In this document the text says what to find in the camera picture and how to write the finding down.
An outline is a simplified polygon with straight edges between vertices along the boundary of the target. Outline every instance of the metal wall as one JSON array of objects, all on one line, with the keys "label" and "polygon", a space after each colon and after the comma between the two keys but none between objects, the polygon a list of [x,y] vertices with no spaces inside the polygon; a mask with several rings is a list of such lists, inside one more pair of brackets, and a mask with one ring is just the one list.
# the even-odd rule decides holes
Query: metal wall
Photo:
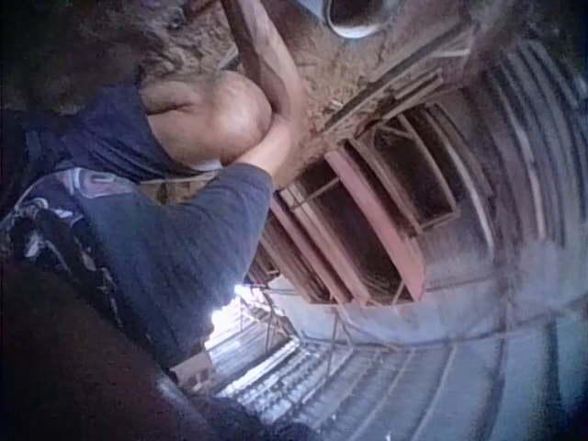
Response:
[{"label": "metal wall", "polygon": [[457,223],[419,239],[421,302],[271,294],[300,339],[221,394],[327,441],[561,435],[588,399],[587,98],[585,79],[536,42],[438,98],[489,182],[492,255],[470,247],[470,193]]}]

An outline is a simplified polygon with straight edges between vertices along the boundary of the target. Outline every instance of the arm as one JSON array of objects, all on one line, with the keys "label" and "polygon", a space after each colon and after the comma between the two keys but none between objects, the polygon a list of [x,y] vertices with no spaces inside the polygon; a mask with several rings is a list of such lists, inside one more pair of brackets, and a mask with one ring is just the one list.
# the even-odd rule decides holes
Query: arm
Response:
[{"label": "arm", "polygon": [[294,128],[302,122],[304,94],[296,64],[259,0],[222,0],[245,72],[274,112]]},{"label": "arm", "polygon": [[275,177],[298,144],[304,91],[296,64],[259,0],[222,0],[245,72],[266,94],[274,119],[266,137],[237,160]]}]

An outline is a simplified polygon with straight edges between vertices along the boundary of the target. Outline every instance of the wooden plank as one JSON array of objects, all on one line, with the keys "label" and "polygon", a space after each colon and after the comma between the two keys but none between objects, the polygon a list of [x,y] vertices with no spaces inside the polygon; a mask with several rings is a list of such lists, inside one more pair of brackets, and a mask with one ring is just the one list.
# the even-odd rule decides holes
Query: wooden plank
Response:
[{"label": "wooden plank", "polygon": [[348,142],[373,170],[374,174],[378,177],[379,182],[398,207],[398,210],[413,227],[414,232],[416,234],[422,234],[423,228],[421,228],[421,224],[418,220],[418,209],[414,206],[411,197],[404,189],[400,179],[398,179],[392,170],[386,166],[386,160],[381,153],[376,149],[369,149],[366,144],[360,140],[350,138]]},{"label": "wooden plank", "polygon": [[275,195],[272,199],[271,210],[333,297],[341,304],[350,301],[351,295],[349,291],[337,279],[333,270],[327,266],[324,258],[314,248],[308,236],[295,221],[292,213],[285,207],[279,195]]},{"label": "wooden plank", "polygon": [[[281,192],[288,205],[294,205],[304,199],[302,190],[294,182]],[[349,254],[339,235],[331,227],[330,222],[322,214],[314,201],[299,206],[294,215],[312,238],[322,254],[331,262],[334,271],[343,280],[354,298],[365,304],[369,300],[368,287],[361,279],[361,270],[354,257]]]},{"label": "wooden plank", "polygon": [[426,145],[424,145],[423,140],[418,135],[418,133],[416,132],[416,130],[414,129],[414,127],[410,123],[410,121],[404,115],[399,115],[398,121],[401,122],[402,126],[406,129],[406,131],[408,131],[411,134],[411,136],[414,138],[414,143],[416,144],[416,147],[419,149],[419,151],[423,155],[423,158],[426,160],[429,167],[431,167],[431,171],[435,175],[437,183],[441,187],[441,190],[443,191],[443,194],[445,195],[445,197],[447,199],[447,204],[452,209],[455,209],[457,207],[458,203],[456,202],[456,199],[453,196],[453,192],[451,191],[451,188],[449,188],[449,184],[447,183],[445,177],[443,176],[443,173],[441,173],[439,166],[435,162],[435,158],[433,158],[433,156],[431,155],[429,150],[426,148]]},{"label": "wooden plank", "polygon": [[401,235],[400,229],[394,224],[378,195],[363,176],[359,165],[345,150],[329,152],[325,159],[339,175],[341,182],[366,216],[390,260],[396,265],[411,296],[419,300],[424,291],[425,264],[418,245]]}]

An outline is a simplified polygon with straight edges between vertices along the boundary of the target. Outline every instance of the rusty metal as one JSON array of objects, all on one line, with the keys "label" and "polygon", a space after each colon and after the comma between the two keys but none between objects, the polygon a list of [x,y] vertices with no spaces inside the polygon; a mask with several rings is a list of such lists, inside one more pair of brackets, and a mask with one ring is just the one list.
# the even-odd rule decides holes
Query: rusty metal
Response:
[{"label": "rusty metal", "polygon": [[296,204],[292,205],[290,207],[290,209],[297,209],[300,206],[311,202],[312,200],[316,199],[317,197],[323,195],[324,193],[326,193],[327,191],[329,191],[331,188],[333,188],[334,186],[336,186],[337,184],[339,184],[339,182],[341,182],[341,180],[339,179],[339,177],[336,177],[335,179],[333,179],[332,181],[330,181],[328,184],[326,184],[325,186],[322,186],[321,188],[319,188],[318,190],[310,193],[305,199],[297,202]]},{"label": "rusty metal", "polygon": [[494,239],[492,221],[490,219],[490,214],[488,213],[488,208],[486,207],[486,204],[484,202],[484,198],[478,190],[474,182],[474,178],[470,174],[468,167],[464,164],[460,155],[454,149],[451,141],[449,140],[448,136],[445,134],[443,129],[440,127],[439,124],[437,124],[436,120],[428,112],[425,112],[425,117],[427,118],[427,121],[435,131],[436,135],[444,144],[447,152],[449,153],[449,157],[453,161],[454,166],[458,170],[458,173],[466,189],[468,190],[469,197],[471,198],[471,202],[474,206],[474,209],[476,210],[476,214],[478,215],[478,220],[480,222],[486,246],[488,247],[488,255],[491,259],[493,259],[494,252],[496,249],[496,243]]},{"label": "rusty metal", "polygon": [[329,152],[325,159],[366,216],[411,296],[419,300],[424,292],[425,265],[418,244],[401,234],[378,195],[345,150]]},{"label": "rusty metal", "polygon": [[[283,190],[281,195],[289,206],[304,199],[297,182],[292,183],[287,189]],[[349,292],[359,301],[367,302],[369,300],[369,290],[361,280],[361,270],[357,266],[355,258],[345,248],[342,238],[336,233],[316,202],[311,201],[301,205],[294,211],[294,215],[316,246],[322,251],[322,254],[328,256],[334,271],[336,271]]]},{"label": "rusty metal", "polygon": [[345,304],[350,301],[351,295],[349,292],[333,271],[327,266],[324,257],[322,257],[314,248],[313,244],[309,241],[308,236],[294,220],[293,215],[284,208],[283,204],[280,202],[279,196],[274,196],[271,203],[271,210],[292,241],[300,249],[302,255],[304,255],[309,261],[312,269],[319,276],[322,283],[324,283],[331,294],[337,299],[337,302]]}]

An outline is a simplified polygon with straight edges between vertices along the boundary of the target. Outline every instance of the dark blue t-shirt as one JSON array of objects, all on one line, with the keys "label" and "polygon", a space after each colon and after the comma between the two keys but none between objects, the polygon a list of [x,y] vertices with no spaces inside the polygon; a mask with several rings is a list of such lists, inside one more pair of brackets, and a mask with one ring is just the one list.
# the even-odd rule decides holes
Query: dark blue t-shirt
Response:
[{"label": "dark blue t-shirt", "polygon": [[135,182],[195,171],[157,143],[132,87],[65,120],[13,113],[5,129],[3,158],[24,169],[2,164],[3,257],[67,278],[165,368],[183,361],[253,260],[270,176],[235,164],[186,203],[144,196]]}]

